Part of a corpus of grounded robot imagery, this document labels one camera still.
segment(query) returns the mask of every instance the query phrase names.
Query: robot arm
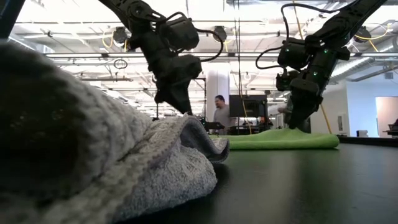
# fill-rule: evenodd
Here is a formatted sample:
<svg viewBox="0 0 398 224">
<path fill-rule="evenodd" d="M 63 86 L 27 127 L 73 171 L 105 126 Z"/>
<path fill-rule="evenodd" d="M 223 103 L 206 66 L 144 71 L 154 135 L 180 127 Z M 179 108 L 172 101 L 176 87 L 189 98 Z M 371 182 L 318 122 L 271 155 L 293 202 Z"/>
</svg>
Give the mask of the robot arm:
<svg viewBox="0 0 398 224">
<path fill-rule="evenodd" d="M 148 70 L 155 75 L 158 90 L 155 102 L 167 102 L 181 113 L 192 114 L 188 86 L 192 79 L 199 76 L 201 60 L 192 55 L 178 56 L 178 53 L 194 49 L 199 43 L 198 31 L 205 30 L 196 29 L 181 12 L 166 18 L 141 0 L 99 1 L 131 31 L 130 48 L 141 48 Z M 180 17 L 171 21 L 176 15 Z"/>
<path fill-rule="evenodd" d="M 349 60 L 345 45 L 354 37 L 365 20 L 387 0 L 357 0 L 325 22 L 323 27 L 305 40 L 288 38 L 281 48 L 278 63 L 292 67 L 300 73 L 289 77 L 286 73 L 277 77 L 280 91 L 291 90 L 293 110 L 289 127 L 294 129 L 322 103 L 322 93 L 329 82 L 337 61 Z"/>
</svg>

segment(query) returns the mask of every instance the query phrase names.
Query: monitor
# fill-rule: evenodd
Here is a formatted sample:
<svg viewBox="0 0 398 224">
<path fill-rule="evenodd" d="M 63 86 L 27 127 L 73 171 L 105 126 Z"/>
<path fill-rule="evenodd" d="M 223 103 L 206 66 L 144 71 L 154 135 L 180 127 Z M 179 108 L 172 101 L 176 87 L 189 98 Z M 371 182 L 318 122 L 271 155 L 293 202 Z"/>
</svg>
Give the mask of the monitor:
<svg viewBox="0 0 398 224">
<path fill-rule="evenodd" d="M 229 116 L 258 118 L 264 116 L 267 110 L 266 95 L 230 95 L 229 96 Z"/>
</svg>

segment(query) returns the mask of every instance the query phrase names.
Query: green microfiber cloth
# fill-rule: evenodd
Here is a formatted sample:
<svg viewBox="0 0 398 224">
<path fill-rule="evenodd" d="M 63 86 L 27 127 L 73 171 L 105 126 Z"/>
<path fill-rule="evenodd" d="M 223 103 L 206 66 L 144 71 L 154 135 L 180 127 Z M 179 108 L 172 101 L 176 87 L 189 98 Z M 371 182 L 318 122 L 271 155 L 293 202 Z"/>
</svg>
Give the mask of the green microfiber cloth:
<svg viewBox="0 0 398 224">
<path fill-rule="evenodd" d="M 245 136 L 210 136 L 228 138 L 231 150 L 243 149 L 332 149 L 340 141 L 334 134 L 307 134 L 299 129 L 278 129 Z"/>
</svg>

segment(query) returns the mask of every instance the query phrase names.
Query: knit towel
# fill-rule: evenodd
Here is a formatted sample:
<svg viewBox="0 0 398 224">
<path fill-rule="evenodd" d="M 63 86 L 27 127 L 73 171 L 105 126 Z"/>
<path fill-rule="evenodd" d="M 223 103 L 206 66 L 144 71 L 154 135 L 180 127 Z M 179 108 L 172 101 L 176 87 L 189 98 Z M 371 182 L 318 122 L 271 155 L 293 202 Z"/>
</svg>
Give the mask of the knit towel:
<svg viewBox="0 0 398 224">
<path fill-rule="evenodd" d="M 204 196 L 229 152 L 191 116 L 152 122 L 0 44 L 0 223 L 111 223 Z"/>
</svg>

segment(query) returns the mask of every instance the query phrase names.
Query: desk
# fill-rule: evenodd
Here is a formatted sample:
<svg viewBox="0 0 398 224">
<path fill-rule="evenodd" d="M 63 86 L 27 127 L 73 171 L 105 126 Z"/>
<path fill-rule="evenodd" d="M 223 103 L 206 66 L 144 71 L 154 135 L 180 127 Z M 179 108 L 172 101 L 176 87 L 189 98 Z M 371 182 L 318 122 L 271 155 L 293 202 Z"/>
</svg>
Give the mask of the desk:
<svg viewBox="0 0 398 224">
<path fill-rule="evenodd" d="M 251 126 L 251 132 L 252 134 L 257 134 L 260 132 L 263 132 L 265 130 L 264 125 L 252 125 Z M 250 134 L 250 129 L 249 126 L 230 126 L 229 129 L 229 135 L 249 135 Z"/>
<path fill-rule="evenodd" d="M 367 224 L 398 221 L 398 149 L 233 151 L 213 193 L 127 223 Z"/>
<path fill-rule="evenodd" d="M 383 131 L 384 133 L 387 133 L 388 135 L 391 135 L 392 138 L 398 138 L 398 131 Z"/>
</svg>

